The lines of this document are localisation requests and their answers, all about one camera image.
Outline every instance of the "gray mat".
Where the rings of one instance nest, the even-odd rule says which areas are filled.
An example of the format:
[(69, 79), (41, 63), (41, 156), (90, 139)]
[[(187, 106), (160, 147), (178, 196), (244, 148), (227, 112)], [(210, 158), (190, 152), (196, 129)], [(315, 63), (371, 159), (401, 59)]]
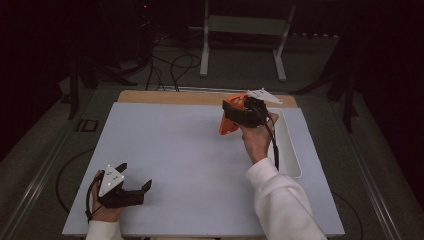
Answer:
[[(18, 239), (69, 238), (61, 236), (67, 214), (60, 207), (55, 196), (56, 177), (62, 166), (74, 156), (95, 147), (111, 105), (116, 101), (118, 94), (119, 91), (114, 90), (96, 91), (82, 118), (97, 120), (100, 127), (96, 132), (75, 132), (69, 136), (66, 146), (63, 147), (53, 166), (42, 194), (20, 231)], [(345, 227), (346, 235), (337, 237), (337, 239), (360, 239), (361, 228), (368, 236), (364, 239), (385, 239), (367, 193), (360, 184), (360, 178), (354, 170), (353, 156), (349, 153), (349, 146), (343, 143), (341, 130), (329, 103), (318, 98), (301, 98), (298, 99), (298, 103), (305, 114)], [(59, 193), (66, 204), (72, 203), (91, 154), (92, 151), (89, 151), (76, 158), (63, 171), (63, 175), (59, 179)]]

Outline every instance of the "white table leg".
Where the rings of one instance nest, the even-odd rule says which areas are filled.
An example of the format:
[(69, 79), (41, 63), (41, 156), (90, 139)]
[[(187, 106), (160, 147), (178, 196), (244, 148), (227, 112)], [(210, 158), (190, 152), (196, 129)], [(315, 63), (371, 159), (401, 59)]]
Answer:
[(202, 59), (200, 62), (200, 76), (206, 77), (208, 75), (209, 64), (209, 0), (205, 0), (205, 20), (203, 26), (203, 51)]
[(283, 61), (281, 60), (281, 53), (283, 52), (284, 45), (286, 44), (287, 37), (289, 35), (290, 31), (290, 25), (293, 20), (294, 12), (296, 11), (296, 5), (293, 5), (290, 9), (289, 16), (287, 17), (287, 21), (284, 27), (283, 34), (281, 35), (281, 42), (280, 45), (276, 50), (274, 50), (274, 60), (275, 60), (275, 67), (277, 68), (277, 75), (278, 80), (280, 82), (285, 82), (287, 80), (286, 78), (286, 72), (284, 71), (283, 67)]

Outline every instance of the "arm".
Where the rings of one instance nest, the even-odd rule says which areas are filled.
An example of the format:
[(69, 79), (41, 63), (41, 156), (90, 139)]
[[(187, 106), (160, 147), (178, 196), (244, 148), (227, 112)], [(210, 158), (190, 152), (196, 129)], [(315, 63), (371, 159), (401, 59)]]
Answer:
[[(277, 114), (270, 114), (273, 129)], [(255, 189), (254, 205), (261, 226), (269, 240), (327, 239), (316, 224), (308, 197), (290, 176), (282, 175), (267, 157), (270, 136), (265, 127), (246, 128), (243, 141), (253, 166), (246, 176)]]
[(89, 223), (86, 240), (123, 240), (119, 227), (119, 217), (124, 208), (105, 208), (97, 201), (99, 183), (93, 185), (91, 195), (93, 196), (92, 220)]

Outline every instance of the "cable on floor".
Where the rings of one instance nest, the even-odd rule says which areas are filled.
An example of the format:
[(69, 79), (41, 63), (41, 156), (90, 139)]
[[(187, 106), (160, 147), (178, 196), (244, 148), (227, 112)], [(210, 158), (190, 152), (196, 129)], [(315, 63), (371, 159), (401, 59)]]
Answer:
[(59, 171), (59, 173), (58, 173), (58, 175), (56, 177), (56, 197), (57, 197), (57, 200), (59, 201), (60, 206), (68, 214), (70, 213), (70, 210), (68, 209), (67, 205), (63, 202), (62, 197), (60, 196), (60, 193), (59, 193), (60, 178), (62, 176), (62, 173), (65, 171), (65, 169), (69, 166), (69, 164), (71, 164), (73, 161), (75, 161), (79, 157), (81, 157), (81, 156), (83, 156), (83, 155), (85, 155), (85, 154), (87, 154), (89, 152), (92, 152), (92, 151), (94, 151), (94, 148), (90, 148), (90, 149), (88, 149), (88, 150), (86, 150), (86, 151), (84, 151), (84, 152), (82, 152), (82, 153), (74, 156), (73, 158), (69, 159), (68, 162), (66, 162), (66, 164), (60, 169), (60, 171)]
[(363, 225), (362, 225), (362, 221), (361, 221), (361, 219), (359, 218), (359, 214), (358, 214), (358, 212), (355, 210), (355, 208), (352, 206), (352, 204), (350, 204), (346, 199), (344, 199), (342, 196), (340, 196), (339, 194), (337, 194), (337, 193), (335, 193), (335, 192), (333, 192), (333, 191), (331, 191), (331, 193), (333, 194), (333, 195), (335, 195), (335, 196), (337, 196), (339, 199), (341, 199), (343, 202), (345, 202), (349, 207), (350, 207), (350, 209), (352, 209), (352, 211), (353, 211), (353, 213), (355, 214), (355, 216), (356, 216), (356, 219), (358, 219), (358, 222), (359, 222), (359, 227), (360, 227), (360, 229), (361, 229), (361, 236), (360, 236), (360, 240), (362, 240), (363, 238), (364, 238), (364, 227), (363, 227)]

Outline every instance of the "dark background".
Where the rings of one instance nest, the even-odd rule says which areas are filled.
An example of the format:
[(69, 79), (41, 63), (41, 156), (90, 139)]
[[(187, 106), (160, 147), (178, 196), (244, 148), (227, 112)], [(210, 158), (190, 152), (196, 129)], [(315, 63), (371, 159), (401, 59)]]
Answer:
[[(69, 75), (76, 48), (103, 64), (131, 59), (135, 49), (131, 18), (135, 1), (2, 1), (0, 12), (0, 81), (3, 159), (35, 122), (62, 97), (58, 82)], [(214, 0), (212, 11), (272, 17), (257, 1)], [(271, 1), (284, 9), (281, 1)], [(202, 26), (203, 2), (138, 1), (148, 4), (143, 17), (185, 39), (188, 26)], [(103, 4), (103, 11), (98, 7)], [(422, 3), (300, 2), (291, 33), (309, 37), (334, 34), (339, 45), (326, 73), (349, 69), (406, 179), (424, 206), (424, 30)]]

